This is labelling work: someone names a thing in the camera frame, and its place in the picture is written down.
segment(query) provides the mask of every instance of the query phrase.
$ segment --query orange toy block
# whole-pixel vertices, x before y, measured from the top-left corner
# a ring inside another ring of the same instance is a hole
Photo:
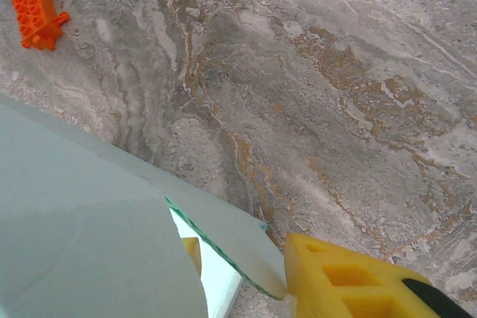
[[[63,35],[61,25],[69,21],[68,13],[57,15],[53,0],[12,0],[22,34],[22,46],[54,50]]]

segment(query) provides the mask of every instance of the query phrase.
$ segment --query green glass edge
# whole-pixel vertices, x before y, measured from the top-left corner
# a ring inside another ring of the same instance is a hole
[[[222,249],[217,246],[214,242],[212,242],[208,237],[207,235],[199,229],[199,227],[197,225],[195,225],[195,223],[190,220],[181,210],[180,208],[175,205],[172,200],[170,200],[168,197],[165,198],[165,200],[167,201],[167,204],[169,205],[169,207],[172,209],[172,211],[174,211],[182,220],[184,220],[187,225],[189,225],[189,227],[191,229],[193,229],[199,236],[200,238],[206,242],[208,245],[210,245],[212,247],[212,249],[214,251],[216,251],[218,253],[219,256],[221,256],[230,266],[232,266],[232,268],[238,272],[238,274],[245,280],[247,281],[248,283],[250,283],[251,285],[253,285],[260,293],[263,293],[265,294],[266,296],[269,296],[273,299],[276,299],[276,300],[281,300],[281,298],[278,298],[276,296],[274,296],[272,293],[270,292],[267,292],[263,287],[261,287],[259,284],[257,284],[256,282],[254,282],[252,279],[250,279],[249,276],[247,276],[247,274],[245,274],[242,270],[240,270],[240,267],[237,266],[237,264],[229,257],[227,256],[224,251],[222,251]]]

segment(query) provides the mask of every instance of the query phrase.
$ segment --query orange lego brick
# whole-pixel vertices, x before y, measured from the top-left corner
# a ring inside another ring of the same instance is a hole
[[[53,0],[12,0],[22,35],[22,46],[54,50],[56,40],[63,35],[61,25],[69,14],[57,15]]]

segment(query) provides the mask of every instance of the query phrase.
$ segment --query yellow object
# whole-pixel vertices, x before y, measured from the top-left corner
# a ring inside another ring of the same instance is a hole
[[[187,253],[191,256],[192,262],[194,262],[197,274],[202,273],[202,259],[200,257],[200,244],[198,238],[183,238],[182,242],[186,248]]]
[[[300,234],[285,242],[293,318],[439,318],[403,283],[403,267]]]

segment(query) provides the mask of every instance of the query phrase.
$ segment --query gray marble surface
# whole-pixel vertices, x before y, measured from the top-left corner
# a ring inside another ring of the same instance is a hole
[[[477,0],[55,1],[48,52],[0,0],[1,92],[477,314]]]

